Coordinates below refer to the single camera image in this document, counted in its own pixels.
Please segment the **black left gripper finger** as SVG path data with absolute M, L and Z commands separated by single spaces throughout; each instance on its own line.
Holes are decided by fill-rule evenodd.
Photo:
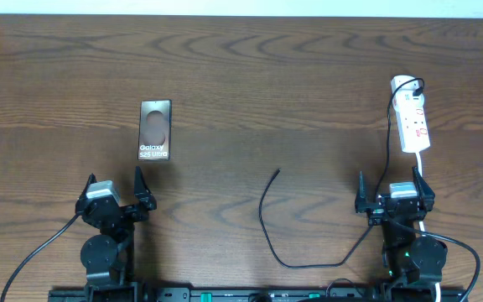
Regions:
M 135 169 L 134 196 L 138 199 L 138 203 L 144 206 L 148 211 L 157 209 L 157 201 L 148 188 L 143 172 L 139 166 Z
M 86 186 L 85 188 L 83 189 L 82 193 L 80 194 L 80 199 L 81 200 L 86 200 L 87 197 L 86 197 L 86 193 L 87 191 L 89 190 L 89 187 L 92 185 L 92 184 L 95 184 L 96 183 L 96 176 L 94 174 L 90 174 L 88 176 L 88 179 L 86 181 Z

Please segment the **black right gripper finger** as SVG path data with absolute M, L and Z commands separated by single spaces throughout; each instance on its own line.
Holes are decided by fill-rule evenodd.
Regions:
M 366 203 L 366 187 L 363 173 L 359 173 L 359 185 L 358 190 L 356 193 L 356 203 L 357 204 L 364 204 Z
M 432 210 L 434 208 L 435 193 L 429 187 L 427 182 L 423 179 L 420 174 L 418 166 L 412 167 L 413 171 L 413 183 L 418 192 L 419 205 L 424 210 Z

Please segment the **Galaxy S25 Ultra smartphone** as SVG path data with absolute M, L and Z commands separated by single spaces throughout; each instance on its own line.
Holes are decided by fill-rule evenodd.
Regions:
M 140 107 L 138 159 L 170 160 L 172 101 L 143 101 Z

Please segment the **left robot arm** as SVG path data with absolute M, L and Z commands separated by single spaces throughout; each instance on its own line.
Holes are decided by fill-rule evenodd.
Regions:
M 147 285 L 134 279 L 134 232 L 135 224 L 147 221 L 157 209 L 157 201 L 140 167 L 135 169 L 133 194 L 138 201 L 121 206 L 113 182 L 99 182 L 92 174 L 75 204 L 76 215 L 100 232 L 80 250 L 87 301 L 149 300 Z

